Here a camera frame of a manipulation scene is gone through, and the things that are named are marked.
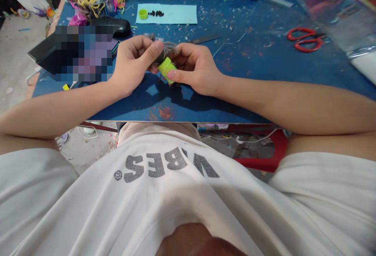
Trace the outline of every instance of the concrete floor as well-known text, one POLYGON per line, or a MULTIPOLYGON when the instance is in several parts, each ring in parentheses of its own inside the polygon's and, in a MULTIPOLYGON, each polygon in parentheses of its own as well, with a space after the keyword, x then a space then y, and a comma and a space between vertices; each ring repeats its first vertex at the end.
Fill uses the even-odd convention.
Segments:
POLYGON ((46 18, 32 15, 28 20, 7 18, 0 30, 0 113, 24 100, 26 77, 37 65, 27 53, 45 39, 46 18), (30 28, 29 31, 18 31, 30 28))
MULTIPOLYGON (((4 22, 0 30, 0 59, 2 60, 0 65, 0 113, 25 99, 28 91, 26 78, 34 73, 37 67, 27 53, 45 39, 47 24, 47 19, 35 15, 31 16, 29 20, 12 16, 4 22), (24 28, 30 28, 30 30, 18 31, 24 28)), ((116 129, 116 122, 104 122, 103 125, 116 129)), ((99 158, 116 147, 117 133, 100 130, 97 132, 98 136, 91 138, 92 135, 85 133, 82 127, 75 127, 67 132, 69 137, 66 142, 60 143, 61 153, 72 163, 79 174, 82 174, 99 158)), ((270 140, 257 144, 243 144, 241 147, 238 147, 234 139, 215 140, 205 137, 202 140, 229 157, 234 155, 270 157, 274 151, 270 140)), ((258 170, 250 169, 250 171, 265 182, 273 176, 258 170)))

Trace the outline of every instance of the table surface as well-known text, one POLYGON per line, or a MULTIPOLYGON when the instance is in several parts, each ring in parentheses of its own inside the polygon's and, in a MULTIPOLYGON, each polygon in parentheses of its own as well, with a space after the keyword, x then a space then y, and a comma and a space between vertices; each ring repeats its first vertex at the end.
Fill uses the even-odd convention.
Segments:
MULTIPOLYGON (((230 76, 318 83, 345 88, 375 100, 376 87, 349 64, 344 52, 330 39, 316 52, 302 53, 287 40, 287 32, 297 26, 315 28, 295 0, 291 8, 267 0, 128 0, 121 18, 127 19, 133 35, 154 32, 165 41, 185 42, 211 33, 221 38, 204 43, 218 69, 230 76), (197 25, 135 24, 139 3, 197 5, 197 25)), ((58 25, 68 25, 74 15, 66 3, 58 25)), ((131 96, 107 107, 90 120, 96 121, 168 121, 203 123, 267 123, 265 118, 213 97, 197 94, 186 85, 169 88, 158 81, 159 74, 145 74, 131 96)), ((65 83, 55 82, 47 72, 41 73, 33 97, 62 90, 65 83)))

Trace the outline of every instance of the person's left hand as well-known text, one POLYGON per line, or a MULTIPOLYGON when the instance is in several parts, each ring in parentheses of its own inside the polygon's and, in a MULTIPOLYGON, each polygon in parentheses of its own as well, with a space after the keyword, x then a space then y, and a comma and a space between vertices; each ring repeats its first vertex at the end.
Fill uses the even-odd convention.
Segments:
POLYGON ((155 74, 158 68, 152 63, 163 51, 161 41, 153 42, 145 36, 125 40, 117 48, 115 70, 108 80, 122 97, 129 96, 141 83, 146 70, 155 74))

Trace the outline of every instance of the red chair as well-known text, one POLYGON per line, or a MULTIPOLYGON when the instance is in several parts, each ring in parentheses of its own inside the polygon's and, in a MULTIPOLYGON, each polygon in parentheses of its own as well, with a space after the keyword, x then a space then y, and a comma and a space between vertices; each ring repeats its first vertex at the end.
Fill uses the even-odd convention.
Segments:
MULTIPOLYGON (((269 135, 272 131, 252 131, 252 128, 260 128, 270 125, 230 125, 228 128, 229 132, 239 133, 239 132, 249 132, 249 133, 257 133, 263 135, 269 135)), ((288 139, 286 138, 285 134, 282 130, 275 131, 269 137, 274 143, 274 155, 271 158, 236 158, 237 162, 242 164, 244 167, 253 168, 261 171, 272 172, 274 173, 275 170, 278 168, 279 162, 285 156, 285 152, 288 145, 288 139)))

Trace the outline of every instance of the person's right hand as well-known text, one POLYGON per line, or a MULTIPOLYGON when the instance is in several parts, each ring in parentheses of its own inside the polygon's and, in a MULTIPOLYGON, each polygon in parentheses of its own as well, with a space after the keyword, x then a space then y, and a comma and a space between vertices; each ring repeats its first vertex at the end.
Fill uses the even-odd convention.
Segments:
POLYGON ((225 75, 219 72, 210 50, 200 45, 181 43, 177 51, 177 57, 172 59, 177 70, 169 71, 167 77, 190 85, 199 94, 215 96, 225 75))

